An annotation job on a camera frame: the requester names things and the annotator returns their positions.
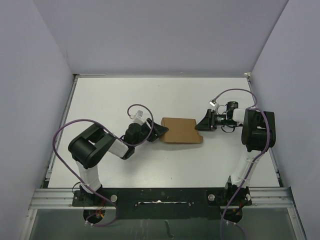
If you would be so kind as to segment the brown cardboard box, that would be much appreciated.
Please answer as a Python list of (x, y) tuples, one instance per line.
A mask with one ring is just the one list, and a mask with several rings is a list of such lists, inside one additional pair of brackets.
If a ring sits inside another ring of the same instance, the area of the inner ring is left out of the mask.
[(160, 137), (166, 144), (202, 144), (203, 136), (196, 130), (196, 120), (193, 118), (163, 117), (161, 126), (168, 131)]

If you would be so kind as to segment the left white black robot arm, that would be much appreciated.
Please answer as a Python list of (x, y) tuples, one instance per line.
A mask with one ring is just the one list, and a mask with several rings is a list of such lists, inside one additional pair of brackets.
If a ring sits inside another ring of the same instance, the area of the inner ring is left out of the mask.
[(68, 151), (76, 161), (80, 178), (80, 194), (91, 206), (97, 205), (102, 199), (103, 186), (99, 179), (98, 163), (106, 153), (127, 160), (135, 153), (135, 147), (145, 141), (156, 141), (169, 131), (151, 118), (134, 120), (121, 138), (109, 133), (94, 120), (88, 120), (92, 125), (76, 136), (68, 145)]

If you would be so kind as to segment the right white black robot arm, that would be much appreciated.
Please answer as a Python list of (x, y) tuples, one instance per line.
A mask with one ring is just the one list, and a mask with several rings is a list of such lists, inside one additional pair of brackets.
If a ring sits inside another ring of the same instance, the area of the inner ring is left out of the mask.
[(235, 130), (241, 127), (241, 143), (245, 146), (234, 172), (229, 176), (223, 200), (232, 205), (249, 194), (250, 181), (261, 157), (276, 143), (275, 114), (270, 111), (227, 107), (218, 114), (208, 109), (206, 116), (195, 126), (198, 131), (214, 131), (218, 126)]

